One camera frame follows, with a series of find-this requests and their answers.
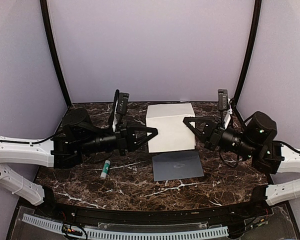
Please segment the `white letter paper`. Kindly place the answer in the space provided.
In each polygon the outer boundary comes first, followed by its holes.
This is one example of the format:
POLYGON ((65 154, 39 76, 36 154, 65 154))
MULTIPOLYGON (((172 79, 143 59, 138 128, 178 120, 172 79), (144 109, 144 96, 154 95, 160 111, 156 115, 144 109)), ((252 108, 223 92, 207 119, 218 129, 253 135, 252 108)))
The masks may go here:
POLYGON ((194 117, 191 103, 169 103, 149 105, 146 126, 156 128, 158 135, 148 142, 149 153, 165 153, 193 150, 195 135, 183 123, 185 117, 194 117))

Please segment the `grey blue envelope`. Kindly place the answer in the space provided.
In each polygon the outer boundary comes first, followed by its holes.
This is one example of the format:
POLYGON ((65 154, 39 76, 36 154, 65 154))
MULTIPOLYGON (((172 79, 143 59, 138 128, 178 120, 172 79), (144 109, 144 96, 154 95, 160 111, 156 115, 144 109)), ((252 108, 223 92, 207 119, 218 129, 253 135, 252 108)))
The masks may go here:
POLYGON ((152 157, 155 182, 203 177, 198 152, 193 150, 161 153, 152 157))

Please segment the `green white glue stick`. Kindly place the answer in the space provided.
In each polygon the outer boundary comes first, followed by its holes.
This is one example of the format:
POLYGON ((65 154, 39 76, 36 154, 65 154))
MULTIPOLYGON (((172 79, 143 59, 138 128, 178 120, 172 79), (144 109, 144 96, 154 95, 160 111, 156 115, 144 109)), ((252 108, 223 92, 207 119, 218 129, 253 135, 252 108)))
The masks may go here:
POLYGON ((103 165, 103 168, 102 168, 102 172, 101 172, 101 174, 100 174, 100 178, 101 178, 102 180, 105 180, 105 179, 106 179, 106 177, 107 177, 107 175, 108 175, 109 168, 110 168, 110 164, 111 164, 111 162, 110 162, 109 160, 106 160, 106 161, 104 162, 104 165, 103 165))

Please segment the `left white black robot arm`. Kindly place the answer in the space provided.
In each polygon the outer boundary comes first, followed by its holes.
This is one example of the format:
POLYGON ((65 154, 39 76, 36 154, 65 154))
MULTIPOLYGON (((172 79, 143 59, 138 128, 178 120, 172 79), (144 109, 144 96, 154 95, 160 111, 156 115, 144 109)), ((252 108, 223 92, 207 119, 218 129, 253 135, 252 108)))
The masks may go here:
POLYGON ((0 135, 0 186, 13 195, 27 200, 50 218, 61 213, 55 203, 53 190, 35 184, 12 170, 8 165, 30 164, 54 169, 70 169, 82 164, 83 156, 110 153, 117 150, 121 156, 134 152, 158 135, 158 130, 133 122, 108 128, 93 125, 86 109, 69 111, 62 119, 61 131, 41 140, 9 138, 0 135))

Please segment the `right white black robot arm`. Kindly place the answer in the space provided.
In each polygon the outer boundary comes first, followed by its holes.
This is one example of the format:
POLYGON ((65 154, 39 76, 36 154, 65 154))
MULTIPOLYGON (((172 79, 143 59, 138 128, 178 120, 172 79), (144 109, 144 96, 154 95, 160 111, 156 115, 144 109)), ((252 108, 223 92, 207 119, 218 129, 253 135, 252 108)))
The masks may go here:
MULTIPOLYGON (((300 173, 300 149, 279 140, 277 124, 268 115, 256 111, 240 132, 226 126, 217 117, 185 117, 183 123, 210 151, 231 152, 261 173, 300 173)), ((256 217, 268 206, 300 198, 300 178, 281 184, 260 185, 252 190, 245 213, 256 217)))

